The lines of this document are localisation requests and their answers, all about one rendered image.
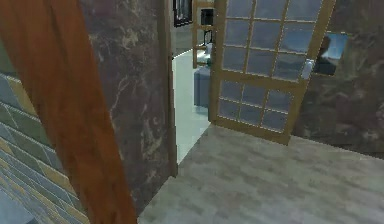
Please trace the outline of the grey-blue sofa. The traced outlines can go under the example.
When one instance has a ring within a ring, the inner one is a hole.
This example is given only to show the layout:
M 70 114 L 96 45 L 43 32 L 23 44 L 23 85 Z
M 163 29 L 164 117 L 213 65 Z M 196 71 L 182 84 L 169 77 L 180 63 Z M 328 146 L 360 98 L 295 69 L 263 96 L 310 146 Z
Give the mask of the grey-blue sofa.
M 194 73 L 194 104 L 209 107 L 210 69 L 200 67 Z

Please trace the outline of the wooden glass-paned room door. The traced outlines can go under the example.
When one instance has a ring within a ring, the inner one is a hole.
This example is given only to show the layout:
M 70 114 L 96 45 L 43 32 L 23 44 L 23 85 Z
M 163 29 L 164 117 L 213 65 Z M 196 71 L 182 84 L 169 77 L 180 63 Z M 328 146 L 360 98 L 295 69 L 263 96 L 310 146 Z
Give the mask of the wooden glass-paned room door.
M 283 145 L 336 0 L 215 0 L 209 121 Z

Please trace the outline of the wooden ladder shelf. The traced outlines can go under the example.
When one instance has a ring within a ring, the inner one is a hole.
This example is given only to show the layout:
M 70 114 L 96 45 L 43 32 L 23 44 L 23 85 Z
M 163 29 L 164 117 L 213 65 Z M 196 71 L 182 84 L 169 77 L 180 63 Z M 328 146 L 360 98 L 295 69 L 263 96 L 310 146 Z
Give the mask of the wooden ladder shelf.
M 198 56 L 206 50 L 204 32 L 212 31 L 212 25 L 203 25 L 201 19 L 201 12 L 203 9 L 213 9 L 213 0 L 192 0 L 192 55 L 193 55 L 193 68 L 205 65 L 205 62 L 200 62 Z

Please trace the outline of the brown wooden room door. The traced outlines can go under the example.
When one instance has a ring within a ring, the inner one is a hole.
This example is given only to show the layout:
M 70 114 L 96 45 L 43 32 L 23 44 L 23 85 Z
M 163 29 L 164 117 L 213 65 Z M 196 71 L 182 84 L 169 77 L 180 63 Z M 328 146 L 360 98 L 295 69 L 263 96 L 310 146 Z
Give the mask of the brown wooden room door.
M 137 224 L 78 0 L 0 0 L 0 39 L 91 224 Z

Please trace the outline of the black framed wall picture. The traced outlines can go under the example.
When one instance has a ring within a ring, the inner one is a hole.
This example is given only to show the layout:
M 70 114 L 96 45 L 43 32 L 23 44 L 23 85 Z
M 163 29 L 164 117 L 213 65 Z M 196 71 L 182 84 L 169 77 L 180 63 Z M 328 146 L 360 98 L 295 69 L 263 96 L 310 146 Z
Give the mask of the black framed wall picture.
M 174 26 L 182 27 L 193 22 L 193 0 L 173 0 Z

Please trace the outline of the blue framed wall picture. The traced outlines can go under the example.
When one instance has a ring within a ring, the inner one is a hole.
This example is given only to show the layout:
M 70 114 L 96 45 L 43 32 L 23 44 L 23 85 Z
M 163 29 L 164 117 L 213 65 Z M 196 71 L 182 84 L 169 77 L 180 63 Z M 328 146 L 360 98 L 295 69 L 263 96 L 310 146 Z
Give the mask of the blue framed wall picture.
M 316 58 L 313 72 L 333 76 L 343 55 L 348 35 L 346 33 L 327 32 Z

